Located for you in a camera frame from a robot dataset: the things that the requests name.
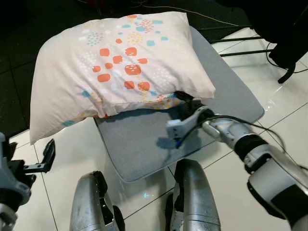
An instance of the white pillowcase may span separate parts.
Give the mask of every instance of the white pillowcase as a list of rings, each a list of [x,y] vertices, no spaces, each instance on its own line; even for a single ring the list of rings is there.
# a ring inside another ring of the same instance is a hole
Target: white pillowcase
[[[86,117],[138,108],[168,109],[173,92],[213,97],[215,88],[180,12],[92,20],[49,39],[32,85],[30,141]]]

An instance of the chair leg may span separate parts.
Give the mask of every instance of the chair leg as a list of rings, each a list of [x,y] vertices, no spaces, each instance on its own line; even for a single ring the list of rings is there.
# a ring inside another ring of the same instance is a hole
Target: chair leg
[[[285,81],[287,81],[291,75],[293,74],[294,70],[295,70],[296,64],[292,65],[291,67],[289,67],[287,73],[284,74],[284,76],[282,76],[279,80],[278,83],[284,83]]]

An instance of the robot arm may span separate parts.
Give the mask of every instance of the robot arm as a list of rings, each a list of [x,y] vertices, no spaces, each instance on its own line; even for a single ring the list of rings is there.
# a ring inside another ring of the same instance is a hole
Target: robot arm
[[[42,163],[25,165],[24,160],[12,160],[16,143],[9,144],[0,133],[0,231],[11,231],[16,223],[19,206],[26,204],[36,176],[48,172],[55,158],[55,144],[51,140],[44,150]]]
[[[194,127],[202,127],[236,152],[250,174],[249,191],[269,214],[287,219],[293,231],[308,230],[308,176],[300,166],[255,134],[250,126],[223,116],[215,119],[206,106],[183,121],[169,121],[167,133],[170,138],[183,140]]]

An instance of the black floor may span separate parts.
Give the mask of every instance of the black floor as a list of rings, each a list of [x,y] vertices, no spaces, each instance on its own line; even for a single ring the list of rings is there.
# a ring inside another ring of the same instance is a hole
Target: black floor
[[[91,19],[121,17],[132,13],[158,13],[129,0],[105,0],[103,15],[76,0],[16,0],[0,3],[0,131],[8,137],[29,127],[31,85],[37,53],[43,43],[66,28]],[[241,9],[226,8],[214,0],[150,0],[145,5],[176,6],[210,15],[234,24],[246,25]],[[188,13],[190,25],[207,39],[220,39],[235,30],[203,28],[224,24]]]

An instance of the patterned pillowcase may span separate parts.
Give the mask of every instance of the patterned pillowcase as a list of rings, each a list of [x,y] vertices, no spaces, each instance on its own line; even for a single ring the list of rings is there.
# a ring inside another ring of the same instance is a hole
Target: patterned pillowcase
[[[138,108],[168,109],[173,92],[213,97],[185,13],[92,20],[49,39],[32,85],[31,143],[86,117]]]

